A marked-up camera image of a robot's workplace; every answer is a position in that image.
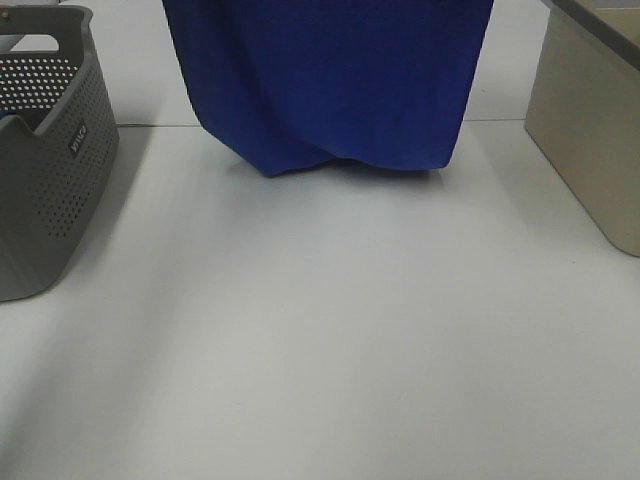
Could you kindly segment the blue towel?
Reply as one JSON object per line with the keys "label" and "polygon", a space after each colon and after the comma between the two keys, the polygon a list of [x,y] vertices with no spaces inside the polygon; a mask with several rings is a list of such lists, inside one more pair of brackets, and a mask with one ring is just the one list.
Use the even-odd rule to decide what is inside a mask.
{"label": "blue towel", "polygon": [[164,3],[200,125],[265,176],[451,160],[489,1]]}

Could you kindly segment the grey perforated laundry basket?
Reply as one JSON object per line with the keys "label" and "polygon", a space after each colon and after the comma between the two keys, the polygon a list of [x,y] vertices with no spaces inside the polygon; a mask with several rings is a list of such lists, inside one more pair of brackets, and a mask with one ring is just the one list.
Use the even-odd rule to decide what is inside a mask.
{"label": "grey perforated laundry basket", "polygon": [[99,205],[119,134],[80,6],[1,8],[4,36],[46,35],[54,50],[1,55],[1,299],[50,288]]}

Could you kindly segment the beige storage bin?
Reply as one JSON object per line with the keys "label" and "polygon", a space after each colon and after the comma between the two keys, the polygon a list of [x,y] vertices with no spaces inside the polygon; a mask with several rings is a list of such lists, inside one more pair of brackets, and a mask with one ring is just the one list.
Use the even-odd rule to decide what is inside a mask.
{"label": "beige storage bin", "polygon": [[551,2],[525,129],[606,239],[637,256],[638,2]]}

